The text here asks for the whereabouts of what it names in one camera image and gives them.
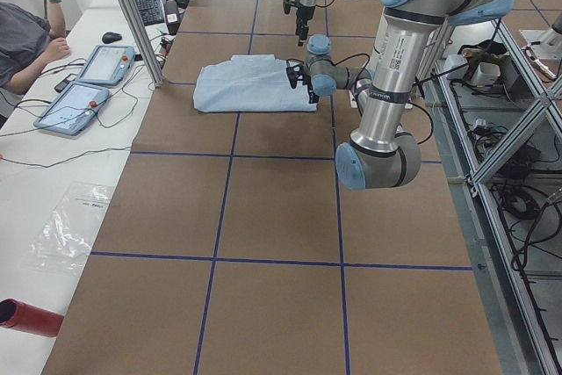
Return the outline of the black keyboard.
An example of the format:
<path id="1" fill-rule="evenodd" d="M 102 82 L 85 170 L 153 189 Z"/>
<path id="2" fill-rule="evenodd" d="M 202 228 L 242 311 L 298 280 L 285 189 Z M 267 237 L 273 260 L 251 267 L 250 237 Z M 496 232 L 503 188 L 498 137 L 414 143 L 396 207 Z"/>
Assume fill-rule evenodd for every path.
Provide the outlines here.
<path id="1" fill-rule="evenodd" d="M 134 4 L 144 26 L 161 24 L 165 21 L 161 0 L 134 0 Z"/>

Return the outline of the red cylindrical bottle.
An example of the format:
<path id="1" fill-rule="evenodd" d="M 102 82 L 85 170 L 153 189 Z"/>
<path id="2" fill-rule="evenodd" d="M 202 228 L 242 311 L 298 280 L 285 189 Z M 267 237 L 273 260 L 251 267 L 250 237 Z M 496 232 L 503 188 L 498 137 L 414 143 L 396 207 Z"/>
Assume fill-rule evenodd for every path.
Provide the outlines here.
<path id="1" fill-rule="evenodd" d="M 1 327 L 28 334 L 56 337 L 63 316 L 15 299 L 1 301 Z"/>

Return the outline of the black computer mouse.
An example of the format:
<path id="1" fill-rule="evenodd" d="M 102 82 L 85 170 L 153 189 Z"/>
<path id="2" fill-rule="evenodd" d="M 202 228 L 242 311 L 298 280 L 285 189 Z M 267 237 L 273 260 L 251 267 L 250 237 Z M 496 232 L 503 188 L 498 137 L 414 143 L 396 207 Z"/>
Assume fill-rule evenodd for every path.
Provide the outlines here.
<path id="1" fill-rule="evenodd" d="M 111 44 L 122 40 L 122 35 L 117 32 L 106 32 L 102 35 L 102 42 L 104 44 Z"/>

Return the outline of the black smartphone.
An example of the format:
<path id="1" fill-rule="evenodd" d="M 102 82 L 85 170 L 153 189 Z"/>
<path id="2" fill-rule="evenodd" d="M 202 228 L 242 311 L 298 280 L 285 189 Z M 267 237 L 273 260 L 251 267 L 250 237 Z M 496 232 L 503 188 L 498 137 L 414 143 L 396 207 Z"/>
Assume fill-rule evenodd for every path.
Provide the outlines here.
<path id="1" fill-rule="evenodd" d="M 72 83 L 74 80 L 76 79 L 76 74 L 69 74 L 67 75 L 65 78 L 63 78 L 61 81 L 59 81 L 55 86 L 54 86 L 54 90 L 57 93 L 61 93 L 63 92 L 67 86 Z"/>

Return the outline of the clear plastic bag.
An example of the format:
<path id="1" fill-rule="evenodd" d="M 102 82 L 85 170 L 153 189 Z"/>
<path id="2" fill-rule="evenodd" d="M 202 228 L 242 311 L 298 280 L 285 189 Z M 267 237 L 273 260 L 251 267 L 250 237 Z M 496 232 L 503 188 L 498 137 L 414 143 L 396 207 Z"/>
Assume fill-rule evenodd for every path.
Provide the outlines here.
<path id="1" fill-rule="evenodd" d="M 113 186 L 72 183 L 31 243 L 26 265 L 80 276 L 114 191 Z"/>

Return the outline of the blue teach pendant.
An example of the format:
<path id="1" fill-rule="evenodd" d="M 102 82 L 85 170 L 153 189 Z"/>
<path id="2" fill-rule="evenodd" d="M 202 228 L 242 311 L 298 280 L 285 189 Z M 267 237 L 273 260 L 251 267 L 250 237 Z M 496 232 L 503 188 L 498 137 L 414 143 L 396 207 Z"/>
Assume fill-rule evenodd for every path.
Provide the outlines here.
<path id="1" fill-rule="evenodd" d="M 77 81 L 105 87 L 117 86 L 133 64 L 135 52 L 132 46 L 97 45 Z"/>
<path id="2" fill-rule="evenodd" d="M 79 134 L 109 99 L 110 91 L 84 82 L 70 83 L 33 122 L 37 129 L 74 136 Z"/>

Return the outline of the aluminium frame post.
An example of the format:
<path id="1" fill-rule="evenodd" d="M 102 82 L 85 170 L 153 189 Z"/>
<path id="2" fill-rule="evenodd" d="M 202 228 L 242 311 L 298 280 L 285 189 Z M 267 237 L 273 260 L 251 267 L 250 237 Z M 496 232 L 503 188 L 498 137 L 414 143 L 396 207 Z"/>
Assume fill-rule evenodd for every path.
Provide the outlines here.
<path id="1" fill-rule="evenodd" d="M 118 2 L 152 82 L 156 88 L 159 88 L 164 82 L 164 76 L 134 0 L 118 0 Z"/>

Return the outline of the white central pedestal column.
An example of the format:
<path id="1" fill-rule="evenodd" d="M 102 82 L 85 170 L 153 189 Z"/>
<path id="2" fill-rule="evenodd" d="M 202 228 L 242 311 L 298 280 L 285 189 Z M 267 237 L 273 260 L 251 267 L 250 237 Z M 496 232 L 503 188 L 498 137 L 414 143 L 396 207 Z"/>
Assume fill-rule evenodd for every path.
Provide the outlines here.
<path id="1" fill-rule="evenodd" d="M 371 57 L 362 67 L 353 69 L 349 82 L 349 96 L 360 113 L 364 113 L 376 88 L 384 100 L 395 104 L 408 101 L 425 41 L 418 22 L 404 19 L 396 10 L 383 11 Z"/>

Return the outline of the lower blue teach pendant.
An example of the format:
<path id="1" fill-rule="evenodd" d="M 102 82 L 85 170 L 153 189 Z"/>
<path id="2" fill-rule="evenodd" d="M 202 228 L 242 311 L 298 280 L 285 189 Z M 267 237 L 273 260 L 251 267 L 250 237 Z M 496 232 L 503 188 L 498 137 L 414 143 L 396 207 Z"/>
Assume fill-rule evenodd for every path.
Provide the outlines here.
<path id="1" fill-rule="evenodd" d="M 84 82 L 70 83 L 33 122 L 37 129 L 74 136 L 79 134 L 109 99 L 110 91 Z"/>

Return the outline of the upper blue teach pendant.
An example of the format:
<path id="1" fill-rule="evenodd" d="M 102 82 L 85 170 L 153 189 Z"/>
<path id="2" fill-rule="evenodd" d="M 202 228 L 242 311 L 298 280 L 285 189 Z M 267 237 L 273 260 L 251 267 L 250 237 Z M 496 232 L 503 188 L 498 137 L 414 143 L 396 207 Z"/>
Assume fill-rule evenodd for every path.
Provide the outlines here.
<path id="1" fill-rule="evenodd" d="M 105 87 L 117 86 L 133 64 L 135 52 L 132 46 L 97 45 L 77 81 Z"/>

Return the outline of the seated person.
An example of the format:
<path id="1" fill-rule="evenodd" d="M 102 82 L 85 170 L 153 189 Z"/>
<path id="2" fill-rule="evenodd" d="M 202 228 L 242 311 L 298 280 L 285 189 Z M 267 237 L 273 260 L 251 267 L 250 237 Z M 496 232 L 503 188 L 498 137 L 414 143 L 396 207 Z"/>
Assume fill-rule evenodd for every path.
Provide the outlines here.
<path id="1" fill-rule="evenodd" d="M 24 95 L 45 67 L 70 55 L 61 0 L 47 0 L 47 18 L 1 3 L 1 89 Z"/>

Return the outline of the light blue button shirt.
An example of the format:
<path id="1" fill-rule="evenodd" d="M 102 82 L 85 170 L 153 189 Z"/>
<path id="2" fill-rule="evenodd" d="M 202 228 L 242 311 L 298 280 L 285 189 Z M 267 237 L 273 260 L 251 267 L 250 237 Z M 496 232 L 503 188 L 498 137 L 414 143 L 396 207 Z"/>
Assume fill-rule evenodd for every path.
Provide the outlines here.
<path id="1" fill-rule="evenodd" d="M 201 69 L 193 94 L 201 112 L 314 112 L 305 86 L 293 89 L 273 54 L 235 54 Z"/>

